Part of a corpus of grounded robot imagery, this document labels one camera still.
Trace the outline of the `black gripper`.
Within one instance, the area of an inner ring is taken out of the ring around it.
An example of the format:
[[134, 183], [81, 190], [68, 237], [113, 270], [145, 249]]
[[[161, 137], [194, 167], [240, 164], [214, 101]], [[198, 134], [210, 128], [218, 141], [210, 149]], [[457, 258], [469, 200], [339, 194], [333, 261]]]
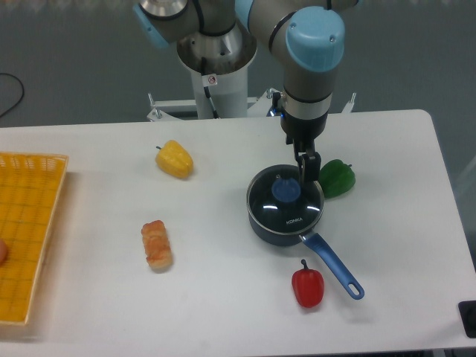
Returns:
[[280, 125], [286, 133], [286, 144], [292, 144], [294, 157], [300, 165], [302, 183], [317, 181], [321, 169], [321, 156], [312, 144], [306, 149], [302, 142], [315, 140], [326, 126], [328, 114], [314, 119], [300, 119], [285, 112], [280, 118]]

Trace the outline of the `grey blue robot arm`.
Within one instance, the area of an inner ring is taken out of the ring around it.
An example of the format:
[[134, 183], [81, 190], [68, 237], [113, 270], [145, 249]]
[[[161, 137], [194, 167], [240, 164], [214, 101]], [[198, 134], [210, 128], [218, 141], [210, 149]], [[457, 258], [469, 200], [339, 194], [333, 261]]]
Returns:
[[199, 118], [242, 118], [248, 67], [259, 46], [283, 66], [271, 94], [300, 178], [315, 181], [323, 132], [344, 54], [341, 12], [352, 1], [138, 1], [133, 10], [159, 48], [175, 45], [189, 71]]

